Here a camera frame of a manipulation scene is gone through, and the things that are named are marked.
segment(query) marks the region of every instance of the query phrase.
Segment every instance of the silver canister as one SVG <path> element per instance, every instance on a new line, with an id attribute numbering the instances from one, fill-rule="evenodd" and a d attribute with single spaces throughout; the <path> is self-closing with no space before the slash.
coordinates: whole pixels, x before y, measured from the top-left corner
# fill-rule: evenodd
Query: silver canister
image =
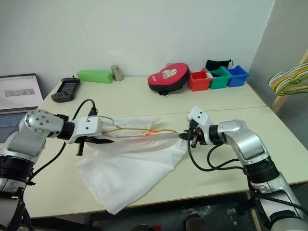
<path id="1" fill-rule="evenodd" d="M 115 81 L 121 81 L 124 79 L 120 67 L 118 65 L 112 65 L 111 66 L 112 75 Z"/>

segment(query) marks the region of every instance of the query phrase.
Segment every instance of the green bin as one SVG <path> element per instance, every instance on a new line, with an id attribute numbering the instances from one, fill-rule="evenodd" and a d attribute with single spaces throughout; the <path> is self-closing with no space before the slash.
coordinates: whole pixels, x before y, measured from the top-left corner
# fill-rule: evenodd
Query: green bin
<path id="1" fill-rule="evenodd" d="M 224 66 L 221 66 L 215 71 L 210 71 L 210 73 L 213 76 L 210 84 L 211 89 L 225 88 L 228 85 L 229 79 L 232 77 Z"/>

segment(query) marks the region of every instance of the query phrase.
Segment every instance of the black cable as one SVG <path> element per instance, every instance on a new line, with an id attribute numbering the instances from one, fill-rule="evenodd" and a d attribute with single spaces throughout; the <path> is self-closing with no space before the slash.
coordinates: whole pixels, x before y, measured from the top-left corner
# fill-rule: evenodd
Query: black cable
<path id="1" fill-rule="evenodd" d="M 90 111 L 90 113 L 89 113 L 89 116 L 95 116 L 95 115 L 97 115 L 97 110 L 96 110 L 96 106 L 95 106 L 94 100 L 93 100 L 93 99 L 86 99 L 86 100 L 84 100 L 84 101 L 79 105 L 79 107 L 77 108 L 77 110 L 76 110 L 76 112 L 75 112 L 75 114 L 74 114 L 72 120 L 76 119 L 76 116 L 77 116 L 77 114 L 79 113 L 81 107 L 82 107 L 86 102 L 88 102 L 88 101 L 90 101 L 90 102 L 92 103 L 92 108 L 91 108 L 91 111 Z"/>
<path id="2" fill-rule="evenodd" d="M 94 102 L 92 99 L 86 99 L 86 100 L 84 100 L 84 101 L 80 104 L 80 106 L 77 108 L 77 110 L 76 110 L 76 112 L 75 112 L 75 114 L 74 114 L 72 120 L 76 119 L 76 116 L 78 115 L 78 113 L 79 113 L 81 107 L 82 107 L 86 102 L 88 102 L 88 101 L 92 102 L 91 111 L 93 110 L 93 108 L 96 110 L 95 102 Z M 57 154 L 53 159 L 51 159 L 49 162 L 47 162 L 47 163 L 44 164 L 42 167 L 40 167 L 37 171 L 35 171 L 35 172 L 29 177 L 28 181 L 30 182 L 38 173 L 40 173 L 40 171 L 42 171 L 44 168 L 46 168 L 48 165 L 50 165 L 53 161 L 55 161 L 55 160 L 61 155 L 61 153 L 63 152 L 65 146 L 66 146 L 66 143 L 63 142 L 62 147 L 61 147 L 61 149 L 59 150 L 58 154 Z"/>
<path id="3" fill-rule="evenodd" d="M 284 205 L 288 205 L 288 206 L 297 208 L 297 209 L 303 211 L 308 216 L 308 210 L 305 209 L 304 207 L 302 207 L 300 205 L 297 205 L 297 204 L 294 204 L 294 203 L 291 203 L 291 202 L 287 202 L 287 201 L 279 200 L 279 199 L 276 199 L 276 198 L 272 198 L 270 196 L 266 196 L 265 194 L 259 194 L 259 193 L 255 192 L 255 190 L 251 186 L 250 179 L 249 179 L 248 176 L 247 176 L 247 181 L 248 181 L 248 188 L 250 189 L 250 191 L 251 191 L 253 196 L 258 197 L 258 198 L 262 198 L 264 200 L 273 201 L 273 202 L 277 202 L 277 203 L 280 203 L 280 204 L 284 204 Z"/>
<path id="4" fill-rule="evenodd" d="M 30 218 L 30 215 L 26 209 L 26 205 L 24 203 L 24 190 L 21 192 L 21 194 L 19 195 L 18 197 L 18 203 L 23 203 L 24 204 L 24 212 L 23 212 L 23 218 L 24 218 L 24 222 L 25 224 L 27 225 L 28 227 L 28 230 L 30 231 L 35 231 L 34 227 L 32 226 L 32 223 L 31 223 L 31 218 Z"/>
<path id="5" fill-rule="evenodd" d="M 24 210 L 23 218 L 24 218 L 25 224 L 26 224 L 27 227 L 28 227 L 28 230 L 29 230 L 29 231 L 35 231 L 34 227 L 32 226 L 32 223 L 31 223 L 30 215 L 29 215 L 29 213 L 28 213 L 28 211 L 27 211 L 26 208 L 25 208 L 25 210 Z"/>
<path id="6" fill-rule="evenodd" d="M 209 169 L 208 169 L 208 168 L 203 168 L 203 167 L 199 166 L 199 165 L 196 163 L 196 161 L 194 160 L 193 156 L 192 156 L 192 152 L 191 152 L 191 141 L 190 141 L 191 135 L 192 135 L 192 131 L 189 130 L 189 131 L 188 131 L 188 139 L 187 139 L 188 154 L 189 154 L 189 157 L 190 157 L 191 160 L 192 160 L 192 163 L 193 163 L 199 170 L 204 171 L 204 172 L 211 172 L 211 171 L 214 171 L 214 170 L 218 170 L 219 168 L 225 166 L 226 164 L 231 163 L 231 162 L 234 161 L 234 160 L 228 160 L 228 161 L 224 162 L 224 163 L 221 164 L 221 165 L 218 165 L 218 166 L 216 166 L 216 167 L 212 167 L 212 168 L 209 168 Z"/>
<path id="7" fill-rule="evenodd" d="M 40 173 L 40 171 L 42 171 L 44 168 L 46 168 L 48 165 L 50 165 L 53 161 L 55 161 L 63 152 L 64 148 L 66 146 L 66 143 L 63 142 L 61 149 L 59 150 L 58 154 L 51 159 L 49 162 L 47 162 L 46 164 L 44 164 L 42 167 L 40 167 L 38 170 L 36 170 L 28 179 L 28 181 L 31 181 L 38 173 Z"/>
<path id="8" fill-rule="evenodd" d="M 206 156 L 206 160 L 207 160 L 207 163 L 208 163 L 208 165 L 210 166 L 210 167 L 215 167 L 215 166 L 213 166 L 212 164 L 211 164 L 211 162 L 210 162 L 210 157 L 211 157 L 211 154 L 212 154 L 212 152 L 216 149 L 216 148 L 218 148 L 218 147 L 220 147 L 220 146 L 222 146 L 223 145 L 223 142 L 221 142 L 220 144 L 217 144 L 216 146 L 214 146 L 213 148 L 211 148 L 210 149 L 210 151 L 207 153 L 207 156 Z M 232 162 L 234 162 L 234 161 L 239 161 L 239 159 L 232 159 L 231 160 Z M 217 170 L 230 170 L 230 169 L 240 169 L 240 170 L 244 170 L 242 167 L 238 167 L 238 166 L 234 166 L 234 167 L 220 167 L 220 168 L 218 168 Z"/>

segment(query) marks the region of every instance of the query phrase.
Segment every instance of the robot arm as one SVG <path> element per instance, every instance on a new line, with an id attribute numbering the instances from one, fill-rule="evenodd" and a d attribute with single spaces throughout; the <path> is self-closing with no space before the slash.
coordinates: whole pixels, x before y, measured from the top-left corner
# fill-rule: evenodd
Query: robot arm
<path id="1" fill-rule="evenodd" d="M 231 145 L 254 193 L 299 205 L 289 184 L 271 160 L 260 137 L 247 128 L 242 120 L 232 120 L 213 125 L 208 115 L 194 107 L 188 119 L 191 128 L 200 128 L 207 144 Z M 263 223 L 272 231 L 307 231 L 303 212 L 289 205 L 256 197 L 256 206 Z"/>
<path id="2" fill-rule="evenodd" d="M 46 139 L 57 137 L 66 143 L 79 143 L 78 155 L 82 155 L 85 141 L 112 142 L 96 138 L 101 135 L 102 128 L 98 116 L 69 122 L 67 116 L 53 115 L 45 110 L 28 112 L 20 122 L 19 131 L 12 133 L 5 143 L 0 143 L 0 230 L 18 228 L 25 211 L 21 201 L 23 191 L 29 184 L 28 178 Z"/>

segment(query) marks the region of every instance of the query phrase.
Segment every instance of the blue bin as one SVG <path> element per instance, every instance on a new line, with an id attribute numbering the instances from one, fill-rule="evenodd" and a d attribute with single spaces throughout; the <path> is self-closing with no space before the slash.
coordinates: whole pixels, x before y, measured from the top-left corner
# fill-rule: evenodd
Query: blue bin
<path id="1" fill-rule="evenodd" d="M 232 77 L 228 81 L 228 87 L 239 87 L 244 85 L 249 73 L 245 71 L 241 66 L 237 65 L 233 69 L 228 69 Z"/>

